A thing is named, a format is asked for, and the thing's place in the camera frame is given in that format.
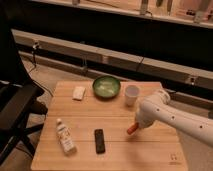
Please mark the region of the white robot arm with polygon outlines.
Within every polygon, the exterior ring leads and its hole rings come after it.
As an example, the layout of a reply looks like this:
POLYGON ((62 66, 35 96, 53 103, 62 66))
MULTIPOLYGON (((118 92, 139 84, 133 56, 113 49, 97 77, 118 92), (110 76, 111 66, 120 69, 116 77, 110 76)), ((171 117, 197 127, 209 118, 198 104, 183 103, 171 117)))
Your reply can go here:
POLYGON ((141 100, 135 115, 139 127, 148 128, 158 120, 213 147, 213 120, 171 107, 170 100, 163 89, 141 100))

